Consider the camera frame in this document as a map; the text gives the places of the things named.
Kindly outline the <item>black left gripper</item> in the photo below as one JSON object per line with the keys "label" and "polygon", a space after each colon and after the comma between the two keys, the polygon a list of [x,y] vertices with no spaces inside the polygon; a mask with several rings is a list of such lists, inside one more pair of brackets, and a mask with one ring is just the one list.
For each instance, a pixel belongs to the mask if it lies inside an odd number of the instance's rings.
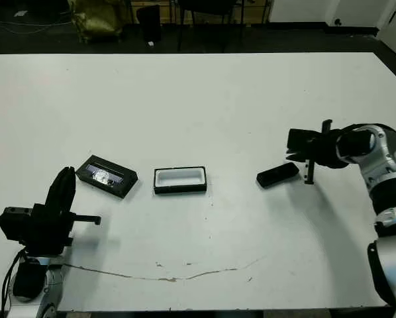
{"label": "black left gripper", "polygon": [[21,244],[31,255],[60,255],[72,245],[75,222],[101,224],[101,217],[70,211],[75,197],[75,170],[63,168],[48,190],[47,205],[35,203],[22,226]]}

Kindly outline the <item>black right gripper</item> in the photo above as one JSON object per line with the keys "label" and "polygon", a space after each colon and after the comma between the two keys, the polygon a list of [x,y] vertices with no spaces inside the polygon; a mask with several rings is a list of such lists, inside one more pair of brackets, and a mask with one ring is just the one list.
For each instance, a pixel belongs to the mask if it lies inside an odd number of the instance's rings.
{"label": "black right gripper", "polygon": [[305,130],[301,132],[300,151],[288,149],[286,155],[290,161],[305,164],[304,183],[314,184],[315,164],[337,161],[334,155],[334,141],[331,131],[332,119],[322,122],[321,131]]}

